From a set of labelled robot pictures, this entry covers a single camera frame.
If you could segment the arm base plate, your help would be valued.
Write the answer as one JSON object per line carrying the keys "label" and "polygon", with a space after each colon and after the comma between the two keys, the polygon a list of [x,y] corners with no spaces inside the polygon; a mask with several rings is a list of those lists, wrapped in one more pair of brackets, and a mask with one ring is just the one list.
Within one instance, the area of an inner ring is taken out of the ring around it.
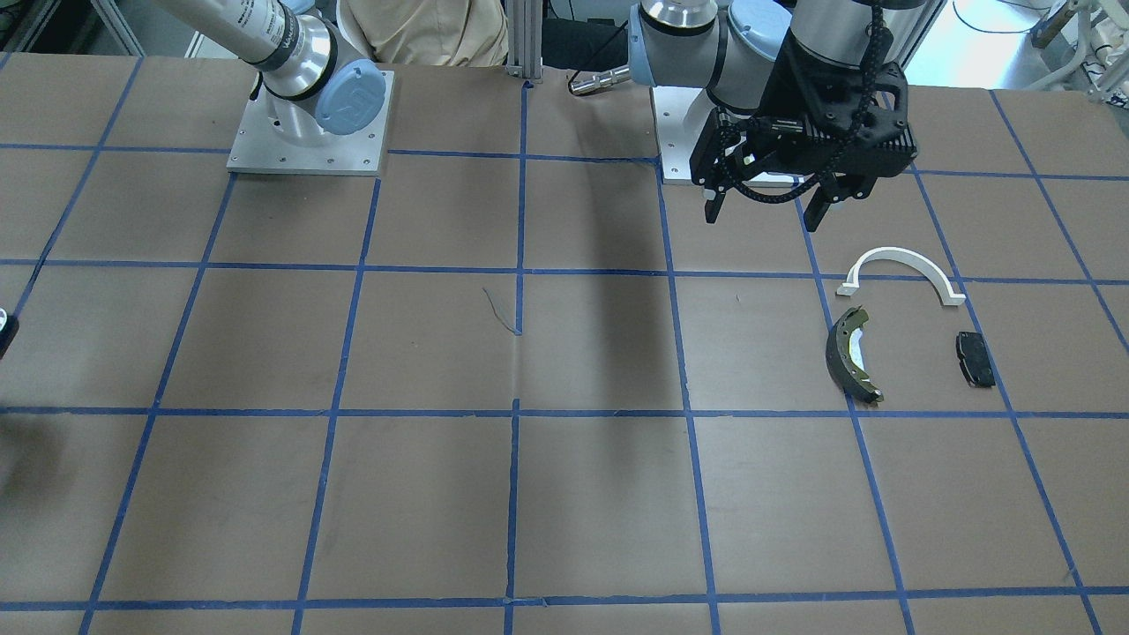
{"label": "arm base plate", "polygon": [[714,111],[703,88],[653,88],[654,129],[660,146],[662,181],[691,185],[690,159],[708,114]]}
{"label": "arm base plate", "polygon": [[351,134],[332,134],[310,114],[264,88],[243,108],[227,169],[257,176],[379,176],[386,153],[395,73],[383,70],[378,116]]}

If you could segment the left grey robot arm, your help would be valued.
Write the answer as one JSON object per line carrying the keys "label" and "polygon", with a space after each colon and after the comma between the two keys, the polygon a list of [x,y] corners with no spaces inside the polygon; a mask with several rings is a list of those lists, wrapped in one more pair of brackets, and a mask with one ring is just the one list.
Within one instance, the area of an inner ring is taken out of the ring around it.
{"label": "left grey robot arm", "polygon": [[632,79],[703,92],[690,181],[707,221],[735,192],[807,198],[804,226],[868,198],[919,147],[904,66],[939,1],[644,1],[625,28]]}

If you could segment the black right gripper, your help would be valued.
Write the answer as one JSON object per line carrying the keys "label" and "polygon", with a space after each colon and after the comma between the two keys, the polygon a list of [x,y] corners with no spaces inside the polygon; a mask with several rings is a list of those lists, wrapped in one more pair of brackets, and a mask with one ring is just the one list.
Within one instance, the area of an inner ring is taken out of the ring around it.
{"label": "black right gripper", "polygon": [[8,310],[0,308],[0,357],[5,358],[5,353],[9,349],[9,346],[14,342],[15,336],[18,332],[19,322],[15,314],[8,312]]}

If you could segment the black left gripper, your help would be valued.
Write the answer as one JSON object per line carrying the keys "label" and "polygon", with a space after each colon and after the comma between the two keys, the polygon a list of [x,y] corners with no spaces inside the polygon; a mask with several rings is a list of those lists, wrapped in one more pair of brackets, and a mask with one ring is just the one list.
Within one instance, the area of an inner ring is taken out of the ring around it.
{"label": "black left gripper", "polygon": [[898,176],[918,156],[908,124],[908,82],[895,61],[839,67],[811,54],[782,54],[758,108],[711,108],[691,153],[691,181],[703,190],[714,224],[734,191],[763,198],[751,181],[800,176],[785,198],[813,197],[804,228],[819,230],[832,206],[866,198],[879,179]]}

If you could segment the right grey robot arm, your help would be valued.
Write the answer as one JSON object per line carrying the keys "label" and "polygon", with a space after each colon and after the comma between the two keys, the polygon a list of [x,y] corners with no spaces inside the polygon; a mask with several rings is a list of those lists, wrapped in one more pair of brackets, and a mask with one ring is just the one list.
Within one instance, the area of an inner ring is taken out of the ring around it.
{"label": "right grey robot arm", "polygon": [[364,350],[378,159],[336,176],[323,101],[364,78],[282,1],[176,1],[233,60],[3,55],[3,379]]}

